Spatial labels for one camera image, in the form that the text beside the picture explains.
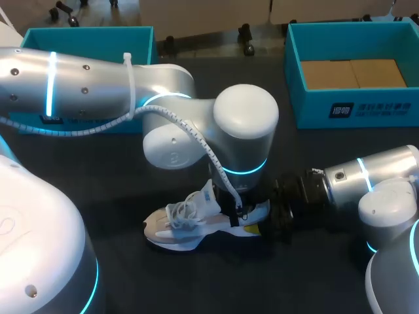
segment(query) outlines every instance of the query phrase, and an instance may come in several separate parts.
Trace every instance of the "logo on box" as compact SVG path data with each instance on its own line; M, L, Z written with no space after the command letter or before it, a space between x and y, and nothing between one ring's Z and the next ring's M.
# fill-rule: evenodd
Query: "logo on box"
M329 118L349 118L353 107L354 103L334 103Z

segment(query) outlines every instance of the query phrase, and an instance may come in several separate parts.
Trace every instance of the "shoe sole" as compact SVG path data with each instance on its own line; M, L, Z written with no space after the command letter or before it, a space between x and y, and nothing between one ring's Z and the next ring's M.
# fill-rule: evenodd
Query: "shoe sole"
M250 232L247 232L244 229L244 226L231 227L229 229L224 229L224 230L219 230L219 231L227 232L227 233L232 234L236 237L258 237L259 236L259 234L252 234ZM148 237L146 237L146 239L149 242L151 242L153 245L156 245L158 247L162 247L163 249L166 249L166 250L178 251L178 252L187 252L187 251L195 250L197 248L197 246L199 245L199 243L201 243L201 241L206 236L209 236L209 235L211 235L211 234L207 234L207 235L204 235L202 237L197 237L196 239L193 239L192 241L181 243L181 244L177 244L177 243L176 244L167 244L167 243L154 242L154 241L150 240Z

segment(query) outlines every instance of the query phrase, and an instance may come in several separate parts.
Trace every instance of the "cardboard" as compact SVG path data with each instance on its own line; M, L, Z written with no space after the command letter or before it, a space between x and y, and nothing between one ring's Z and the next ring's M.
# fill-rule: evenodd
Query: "cardboard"
M350 61L302 61L309 90L359 88Z
M396 62L389 60L351 60L360 88L407 87Z
M406 88L393 59L302 61L309 90L344 88Z

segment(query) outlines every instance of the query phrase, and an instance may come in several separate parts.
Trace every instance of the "shoelace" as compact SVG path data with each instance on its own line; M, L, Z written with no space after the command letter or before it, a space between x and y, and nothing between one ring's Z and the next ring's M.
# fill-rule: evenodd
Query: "shoelace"
M166 206L166 214L168 216L169 222L166 223L166 226L172 226L174 229L182 228L184 225L193 227L196 225L205 224L205 221L201 221L201 218L196 217L196 205L193 201L189 201L201 191L193 192L189 194L185 201L176 203L172 208ZM187 215L187 207L190 209L189 214Z

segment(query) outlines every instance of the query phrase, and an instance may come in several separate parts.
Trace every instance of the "shoe tongue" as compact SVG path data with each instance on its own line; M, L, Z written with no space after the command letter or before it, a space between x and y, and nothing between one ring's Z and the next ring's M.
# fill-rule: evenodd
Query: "shoe tongue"
M207 181L201 191L196 193L190 201L195 203L197 218L215 216L221 212L221 208L215 199L211 179Z

